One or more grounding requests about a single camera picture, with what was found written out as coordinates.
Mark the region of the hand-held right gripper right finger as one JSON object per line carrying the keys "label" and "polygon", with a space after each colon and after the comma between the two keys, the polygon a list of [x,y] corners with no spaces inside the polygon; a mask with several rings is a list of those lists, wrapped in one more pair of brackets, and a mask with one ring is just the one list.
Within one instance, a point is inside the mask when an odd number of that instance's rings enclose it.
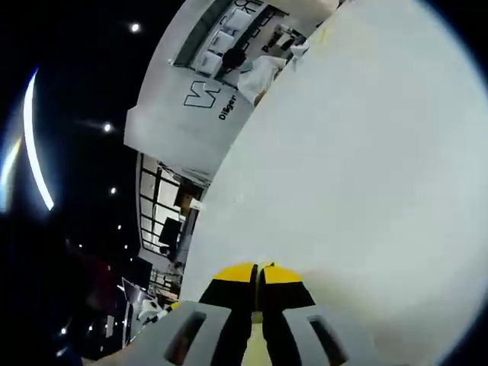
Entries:
{"label": "hand-held right gripper right finger", "polygon": [[360,324],[317,304],[294,271],[276,265],[260,272],[258,305],[273,365],[380,365]]}

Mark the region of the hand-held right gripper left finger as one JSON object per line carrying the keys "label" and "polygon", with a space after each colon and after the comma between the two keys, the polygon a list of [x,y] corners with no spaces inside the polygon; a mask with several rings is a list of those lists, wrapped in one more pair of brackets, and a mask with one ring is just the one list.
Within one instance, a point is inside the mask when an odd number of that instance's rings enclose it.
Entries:
{"label": "hand-held right gripper left finger", "polygon": [[185,300],[114,354],[115,365],[240,365],[252,331],[256,266],[216,274],[198,301]]}

